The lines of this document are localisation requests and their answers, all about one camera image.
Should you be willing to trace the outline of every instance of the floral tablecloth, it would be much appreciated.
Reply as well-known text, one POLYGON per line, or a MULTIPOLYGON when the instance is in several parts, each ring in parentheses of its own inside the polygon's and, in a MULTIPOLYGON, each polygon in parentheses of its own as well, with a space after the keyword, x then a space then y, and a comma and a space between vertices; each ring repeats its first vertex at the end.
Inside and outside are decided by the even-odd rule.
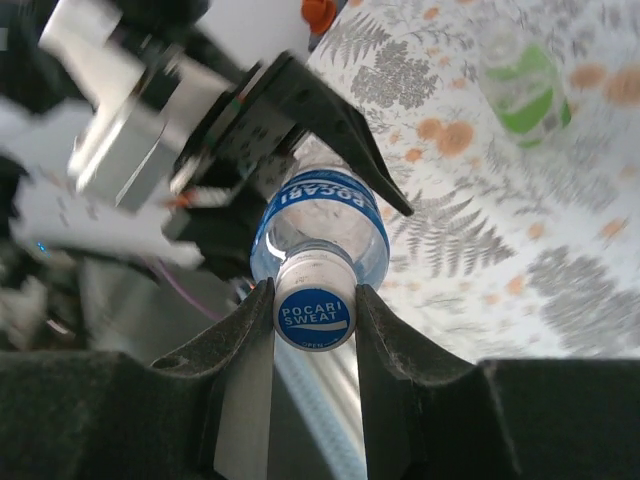
POLYGON ((635 0, 350 2, 309 65, 416 208, 381 204, 379 293, 401 318, 472 361, 640 353, 639 38, 635 0), (504 15, 562 71, 573 119, 553 148, 517 148, 478 87, 472 32, 504 15))

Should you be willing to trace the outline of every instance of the blue label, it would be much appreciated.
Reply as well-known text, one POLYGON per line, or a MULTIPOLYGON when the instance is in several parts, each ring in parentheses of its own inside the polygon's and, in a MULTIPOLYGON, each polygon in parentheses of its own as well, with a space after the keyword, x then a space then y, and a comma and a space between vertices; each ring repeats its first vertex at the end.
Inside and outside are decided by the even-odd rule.
POLYGON ((322 349, 338 343, 351 325, 344 302, 319 288, 299 290, 289 295, 278 311, 282 335, 304 348, 322 349))
POLYGON ((287 182, 265 210, 253 249, 258 245, 269 221, 280 210, 298 202, 318 199, 342 202, 360 211, 376 226, 384 239, 387 252, 389 251, 389 239, 373 194, 356 179, 334 170, 312 170, 287 182))

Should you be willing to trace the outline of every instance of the orange cap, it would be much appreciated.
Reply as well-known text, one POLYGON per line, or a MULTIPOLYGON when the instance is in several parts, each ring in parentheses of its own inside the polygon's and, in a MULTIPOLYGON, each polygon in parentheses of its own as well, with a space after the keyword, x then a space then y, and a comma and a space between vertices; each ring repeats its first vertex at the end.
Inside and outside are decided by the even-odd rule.
POLYGON ((311 32, 322 35, 335 20, 337 8, 333 0, 302 0, 301 13, 311 32))

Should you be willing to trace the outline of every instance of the green bottle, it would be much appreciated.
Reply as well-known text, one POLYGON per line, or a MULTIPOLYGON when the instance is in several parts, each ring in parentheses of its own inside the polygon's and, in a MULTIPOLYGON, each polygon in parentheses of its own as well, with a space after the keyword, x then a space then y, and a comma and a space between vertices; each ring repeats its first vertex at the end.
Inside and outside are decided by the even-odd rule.
POLYGON ((515 23, 492 27, 480 38, 480 87, 509 136, 535 147, 571 121, 560 74, 549 51, 515 23))

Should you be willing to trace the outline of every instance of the plastic bottle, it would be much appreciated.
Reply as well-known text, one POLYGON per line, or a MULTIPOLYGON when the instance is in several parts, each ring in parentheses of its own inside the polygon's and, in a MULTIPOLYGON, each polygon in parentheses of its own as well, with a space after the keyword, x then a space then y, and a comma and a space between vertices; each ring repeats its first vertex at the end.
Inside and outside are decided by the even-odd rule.
POLYGON ((260 281, 275 278, 274 324, 290 345, 332 350, 356 327, 355 287, 380 287, 389 240, 375 197, 347 167, 318 159, 269 203, 251 252, 260 281))
POLYGON ((507 133, 523 148, 571 121, 562 80, 544 45, 506 19, 480 35, 480 87, 507 133))

